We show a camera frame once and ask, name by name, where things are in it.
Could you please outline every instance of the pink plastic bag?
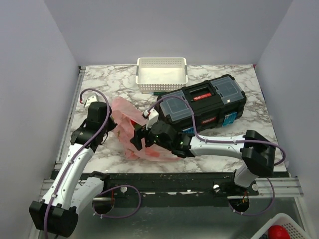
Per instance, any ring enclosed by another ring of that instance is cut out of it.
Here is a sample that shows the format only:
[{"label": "pink plastic bag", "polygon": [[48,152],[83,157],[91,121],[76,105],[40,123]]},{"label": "pink plastic bag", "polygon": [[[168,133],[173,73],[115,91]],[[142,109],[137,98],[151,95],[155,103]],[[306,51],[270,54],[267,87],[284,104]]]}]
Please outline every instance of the pink plastic bag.
[{"label": "pink plastic bag", "polygon": [[155,144],[146,148],[144,140],[142,140],[143,149],[138,151],[130,142],[130,139],[134,136],[134,127],[131,120],[140,125],[145,125],[146,120],[142,117],[142,112],[137,110],[134,105],[122,97],[113,99],[111,108],[112,117],[118,124],[113,132],[123,145],[125,156],[128,160],[136,160],[138,158],[161,162],[180,160],[179,157],[173,155],[170,151]]}]

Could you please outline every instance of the white basket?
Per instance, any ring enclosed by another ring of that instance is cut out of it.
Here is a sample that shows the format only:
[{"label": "white basket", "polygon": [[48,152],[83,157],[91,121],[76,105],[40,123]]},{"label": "white basket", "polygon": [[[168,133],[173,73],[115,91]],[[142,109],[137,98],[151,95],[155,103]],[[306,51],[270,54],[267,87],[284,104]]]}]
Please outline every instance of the white basket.
[{"label": "white basket", "polygon": [[142,92],[173,91],[186,86],[186,59],[145,57],[138,59],[136,83]]},{"label": "white basket", "polygon": [[291,239],[311,239],[291,217],[284,213],[275,215],[251,239],[259,239],[263,234],[268,235],[268,229],[273,225],[281,225],[286,228]]}]

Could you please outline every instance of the black toolbox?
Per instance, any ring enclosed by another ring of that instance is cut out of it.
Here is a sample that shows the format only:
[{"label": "black toolbox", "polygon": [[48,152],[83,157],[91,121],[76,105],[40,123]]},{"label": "black toolbox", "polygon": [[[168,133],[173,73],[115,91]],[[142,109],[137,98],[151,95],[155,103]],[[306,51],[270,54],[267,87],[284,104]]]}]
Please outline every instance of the black toolbox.
[{"label": "black toolbox", "polygon": [[[158,96],[158,100],[166,96],[178,96],[188,101],[195,114],[197,132],[233,123],[243,115],[247,100],[231,75],[167,92]],[[169,123],[177,131],[193,132],[191,112],[181,100],[164,99],[155,109],[159,120]]]}]

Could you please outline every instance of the marble table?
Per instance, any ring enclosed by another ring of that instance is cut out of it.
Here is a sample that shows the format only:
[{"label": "marble table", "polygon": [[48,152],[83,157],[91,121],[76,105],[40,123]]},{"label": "marble table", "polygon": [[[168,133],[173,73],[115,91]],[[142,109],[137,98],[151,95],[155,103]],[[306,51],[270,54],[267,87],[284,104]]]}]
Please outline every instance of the marble table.
[{"label": "marble table", "polygon": [[[265,101],[252,65],[189,65],[188,85],[213,79],[224,74],[232,75],[247,96],[247,103],[242,117],[234,124],[226,127],[208,129],[201,132],[207,136],[231,136],[244,134],[247,129],[253,129],[271,142],[277,142],[275,132],[268,114]],[[109,102],[117,96],[130,101],[140,111],[148,108],[156,101],[155,96],[142,94],[135,83],[136,65],[88,66],[81,89],[96,88],[102,91]],[[71,132],[86,118],[83,105],[76,106]],[[276,161],[281,158],[276,151]],[[201,156],[181,159],[176,162],[150,162],[148,160],[129,161],[124,156],[124,149],[113,133],[101,145],[84,172],[94,170],[112,173],[142,173],[142,172],[233,172],[242,165],[242,161],[222,156]],[[286,171],[283,164],[275,167],[275,171]]]}]

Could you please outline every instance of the green screwdriver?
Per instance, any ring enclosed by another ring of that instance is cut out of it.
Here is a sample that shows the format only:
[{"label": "green screwdriver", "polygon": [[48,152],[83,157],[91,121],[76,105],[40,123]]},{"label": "green screwdriver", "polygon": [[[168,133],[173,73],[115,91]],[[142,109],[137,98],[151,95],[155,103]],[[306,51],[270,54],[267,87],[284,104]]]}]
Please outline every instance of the green screwdriver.
[{"label": "green screwdriver", "polygon": [[154,96],[159,96],[161,94],[166,93],[165,91],[161,91],[161,92],[142,92],[142,94],[148,94],[148,95],[154,95]]}]

